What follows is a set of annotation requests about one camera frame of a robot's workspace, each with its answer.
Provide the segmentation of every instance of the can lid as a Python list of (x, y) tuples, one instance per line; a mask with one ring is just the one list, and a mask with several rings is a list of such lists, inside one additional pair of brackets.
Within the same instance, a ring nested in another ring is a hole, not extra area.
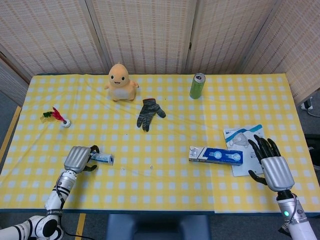
[(206, 76), (203, 73), (196, 73), (193, 77), (193, 79), (199, 83), (203, 84), (206, 81)]

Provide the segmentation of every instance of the red feather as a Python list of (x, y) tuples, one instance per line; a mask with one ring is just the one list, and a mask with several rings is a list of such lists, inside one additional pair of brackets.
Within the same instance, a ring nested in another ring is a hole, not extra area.
[(58, 110), (55, 107), (52, 107), (54, 112), (52, 113), (52, 116), (55, 117), (55, 119), (62, 121), (62, 122), (66, 122), (66, 120), (60, 115), (60, 112), (58, 112)]

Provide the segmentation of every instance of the table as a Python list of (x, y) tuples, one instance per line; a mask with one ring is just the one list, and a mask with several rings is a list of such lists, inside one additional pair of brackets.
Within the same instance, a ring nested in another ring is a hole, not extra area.
[[(106, 97), (106, 75), (32, 78), (0, 175), (0, 209), (42, 209), (72, 146), (96, 144), (114, 154), (114, 165), (78, 174), (65, 209), (278, 212), (276, 193), (249, 176), (188, 161), (190, 145), (226, 148), (224, 128), (262, 124), (289, 164), (305, 211), (319, 211), (320, 190), (285, 74), (207, 75), (197, 100), (189, 97), (192, 75), (130, 77), (140, 85), (133, 102)], [(136, 121), (149, 97), (166, 118), (154, 116), (143, 132)], [(52, 106), (72, 121), (69, 128), (41, 122)]]

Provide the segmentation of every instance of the face mask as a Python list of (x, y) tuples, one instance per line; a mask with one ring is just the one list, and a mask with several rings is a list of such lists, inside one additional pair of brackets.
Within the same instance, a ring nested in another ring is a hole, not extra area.
[(242, 133), (239, 132), (235, 137), (230, 141), (230, 146), (232, 145), (239, 145), (239, 146), (244, 146), (247, 148), (249, 146), (249, 142), (247, 137)]

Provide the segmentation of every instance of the power outlet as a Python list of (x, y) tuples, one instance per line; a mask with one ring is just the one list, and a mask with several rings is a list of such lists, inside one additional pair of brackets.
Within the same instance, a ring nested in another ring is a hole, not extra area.
[(312, 99), (312, 97), (310, 97), (307, 101), (305, 101), (304, 103), (301, 104), (302, 110), (314, 109), (312, 106), (311, 99)]

